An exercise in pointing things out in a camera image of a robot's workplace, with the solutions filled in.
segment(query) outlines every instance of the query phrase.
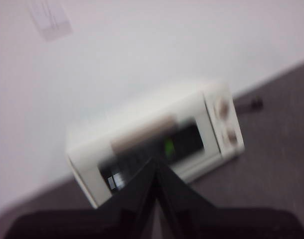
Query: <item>black object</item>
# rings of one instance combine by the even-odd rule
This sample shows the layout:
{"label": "black object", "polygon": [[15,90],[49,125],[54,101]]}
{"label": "black object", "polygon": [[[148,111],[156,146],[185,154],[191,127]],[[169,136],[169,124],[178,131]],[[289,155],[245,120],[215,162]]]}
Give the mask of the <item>black object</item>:
{"label": "black object", "polygon": [[217,208],[155,159],[97,210],[22,216],[6,239],[140,238],[156,198],[175,238],[304,239],[304,228],[293,214],[267,208]]}
{"label": "black object", "polygon": [[264,103],[263,103],[262,98],[255,97],[252,99],[250,104],[236,105],[235,111],[239,115],[239,114],[247,113],[247,112],[260,111],[263,109],[263,107],[264,107]]}

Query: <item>green light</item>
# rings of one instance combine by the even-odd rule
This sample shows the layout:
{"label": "green light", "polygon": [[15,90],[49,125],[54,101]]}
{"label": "green light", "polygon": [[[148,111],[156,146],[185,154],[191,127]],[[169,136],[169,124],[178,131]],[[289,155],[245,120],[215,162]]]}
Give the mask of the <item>green light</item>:
{"label": "green light", "polygon": [[167,157],[172,156],[175,153],[174,144],[171,139],[166,139],[164,142],[165,154]]}

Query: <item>paper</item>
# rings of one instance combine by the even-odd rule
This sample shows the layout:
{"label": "paper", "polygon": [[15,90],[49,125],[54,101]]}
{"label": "paper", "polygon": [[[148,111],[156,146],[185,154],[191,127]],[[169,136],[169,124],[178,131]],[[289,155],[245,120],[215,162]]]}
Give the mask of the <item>paper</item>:
{"label": "paper", "polygon": [[29,9],[39,32],[54,40],[72,32],[69,19],[57,0],[30,0]]}

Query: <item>gray floor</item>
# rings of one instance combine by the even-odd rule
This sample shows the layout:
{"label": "gray floor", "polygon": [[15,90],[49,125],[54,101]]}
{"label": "gray floor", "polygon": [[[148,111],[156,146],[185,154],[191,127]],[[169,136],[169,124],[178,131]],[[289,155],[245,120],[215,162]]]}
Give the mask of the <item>gray floor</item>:
{"label": "gray floor", "polygon": [[[237,98],[235,105],[248,103],[255,96],[262,97],[264,109],[239,115],[245,153],[191,185],[219,207],[285,209],[295,213],[304,225],[304,65]],[[71,179],[9,208],[0,217],[0,238],[24,213],[89,207]],[[154,221],[153,238],[160,237],[159,230],[159,223]]]}

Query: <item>white wall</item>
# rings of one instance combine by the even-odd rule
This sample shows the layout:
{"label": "white wall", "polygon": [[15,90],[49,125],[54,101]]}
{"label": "white wall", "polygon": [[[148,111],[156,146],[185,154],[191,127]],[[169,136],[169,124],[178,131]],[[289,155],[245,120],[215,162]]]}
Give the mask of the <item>white wall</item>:
{"label": "white wall", "polygon": [[0,213],[70,175],[66,127],[178,78],[239,93],[304,61],[304,0],[65,0],[45,41],[0,0]]}

